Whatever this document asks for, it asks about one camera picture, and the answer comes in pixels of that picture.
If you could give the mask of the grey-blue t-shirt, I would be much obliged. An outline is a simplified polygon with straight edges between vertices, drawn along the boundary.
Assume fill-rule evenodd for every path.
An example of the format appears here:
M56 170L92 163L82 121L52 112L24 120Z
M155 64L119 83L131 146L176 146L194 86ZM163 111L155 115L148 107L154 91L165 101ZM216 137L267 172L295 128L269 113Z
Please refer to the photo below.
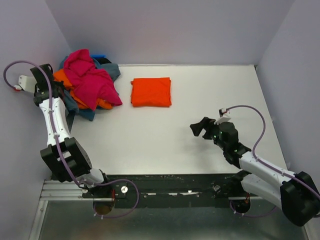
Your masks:
M109 74L113 82L115 82L118 79L118 77L121 75L119 66L116 63L100 64L98 62L98 59L92 58L92 60L95 64L95 67L97 69L105 70ZM71 97L70 93L66 90L66 88L64 90L63 101L65 104L67 116L71 114L75 114L91 122L94 120L95 114L96 114L95 111L91 109L79 109L76 101L73 100L73 98Z

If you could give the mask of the orange t-shirt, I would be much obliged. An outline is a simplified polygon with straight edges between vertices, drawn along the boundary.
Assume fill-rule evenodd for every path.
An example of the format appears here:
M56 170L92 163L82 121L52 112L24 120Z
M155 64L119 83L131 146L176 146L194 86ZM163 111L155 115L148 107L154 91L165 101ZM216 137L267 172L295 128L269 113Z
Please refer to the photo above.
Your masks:
M60 69L58 71L56 71L54 74L53 74L53 77L54 77L54 80L56 82L59 82L59 83L63 83L63 86L66 88L66 90L69 92L69 94L71 95L71 97L73 98L73 100L75 100L78 108L80 110L84 110L84 109L90 109L82 100L80 100L74 93L74 87L73 85L71 84L71 82L69 81L68 77L66 76L65 72L63 69ZM99 108L102 108L102 109L106 109L106 110L110 110L113 108L113 105L101 98L98 98L96 100L96 107L95 109L99 107Z
M134 78L131 81L131 104L133 107L160 107L168 108L171 101L171 79Z

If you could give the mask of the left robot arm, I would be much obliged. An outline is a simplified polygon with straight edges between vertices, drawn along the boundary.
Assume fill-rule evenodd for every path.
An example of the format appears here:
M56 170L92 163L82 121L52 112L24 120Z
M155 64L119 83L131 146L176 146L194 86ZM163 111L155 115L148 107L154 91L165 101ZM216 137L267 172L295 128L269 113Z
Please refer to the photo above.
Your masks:
M71 136L63 84L54 82L51 65L42 64L30 71L35 78L33 101L44 116L47 130L46 148L40 151L42 160L59 182L73 182L93 198L115 198L107 175L93 168L87 152Z

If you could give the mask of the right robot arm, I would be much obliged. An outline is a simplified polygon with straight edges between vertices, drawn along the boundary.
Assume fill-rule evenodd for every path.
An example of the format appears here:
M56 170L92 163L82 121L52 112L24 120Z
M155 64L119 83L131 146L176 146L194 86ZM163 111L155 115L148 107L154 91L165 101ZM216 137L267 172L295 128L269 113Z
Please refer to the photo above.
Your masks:
M203 139L212 140L229 164L245 171L240 179L245 192L272 203L298 227L319 216L320 193L309 174L295 173L258 158L239 141L239 133L231 122L217 124L215 119L204 117L191 124L190 129L196 137L205 131Z

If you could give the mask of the crumpled orange t-shirt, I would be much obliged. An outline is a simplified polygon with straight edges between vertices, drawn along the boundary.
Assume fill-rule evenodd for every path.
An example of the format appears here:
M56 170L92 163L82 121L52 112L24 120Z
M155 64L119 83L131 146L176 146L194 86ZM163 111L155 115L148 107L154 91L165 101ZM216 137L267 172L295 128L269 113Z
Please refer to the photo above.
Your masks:
M65 72L63 69L60 69L58 71L56 71L54 74L53 74L53 77L54 77L54 80L56 82L59 82L59 83L63 83L63 86L66 88L66 90L69 92L69 94L71 95L71 97L73 98L73 100L75 100L78 108L80 110L84 110L84 109L90 109L82 100L80 100L74 93L74 87L73 85L71 84L71 82L69 81L68 77L66 76ZM95 109L99 107L99 108L102 108L102 109L106 109L106 110L110 110L113 108L113 105L101 98L98 98L96 100L96 107Z

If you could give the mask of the magenta t-shirt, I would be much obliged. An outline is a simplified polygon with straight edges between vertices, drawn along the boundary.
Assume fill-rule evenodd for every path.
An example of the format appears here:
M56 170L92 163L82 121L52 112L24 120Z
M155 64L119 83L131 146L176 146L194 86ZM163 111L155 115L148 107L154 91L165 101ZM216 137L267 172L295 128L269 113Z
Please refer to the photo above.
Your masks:
M71 53L64 61L63 71L75 96L91 110L96 110L98 99L113 106L123 104L112 78L104 69L96 68L88 49Z

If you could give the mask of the black garment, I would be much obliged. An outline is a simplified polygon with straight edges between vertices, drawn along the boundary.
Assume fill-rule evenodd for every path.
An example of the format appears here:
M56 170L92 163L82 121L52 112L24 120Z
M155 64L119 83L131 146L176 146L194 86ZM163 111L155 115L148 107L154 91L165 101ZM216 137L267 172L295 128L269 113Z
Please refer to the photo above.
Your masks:
M101 57L101 58L98 58L97 61L101 64L101 65L104 65L104 64L111 64L112 62L105 58L105 57Z

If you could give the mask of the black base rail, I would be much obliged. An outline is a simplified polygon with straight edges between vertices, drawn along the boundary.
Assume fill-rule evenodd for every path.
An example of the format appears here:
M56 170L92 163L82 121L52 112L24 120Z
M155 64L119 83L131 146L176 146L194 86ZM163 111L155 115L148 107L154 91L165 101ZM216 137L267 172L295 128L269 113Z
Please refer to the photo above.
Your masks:
M87 189L83 198L115 202L116 208L228 208L245 213L251 200L240 183L246 173L108 175L108 186Z

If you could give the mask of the aluminium extrusion frame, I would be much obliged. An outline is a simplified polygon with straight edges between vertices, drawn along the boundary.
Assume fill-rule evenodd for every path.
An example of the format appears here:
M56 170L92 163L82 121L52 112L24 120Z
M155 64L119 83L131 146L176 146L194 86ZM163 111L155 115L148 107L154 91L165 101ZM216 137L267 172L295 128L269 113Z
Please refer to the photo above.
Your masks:
M29 240L39 240L47 207L50 201L95 201L112 202L112 197L94 197L86 189L79 188L71 182L61 183L57 180L45 180L29 234Z

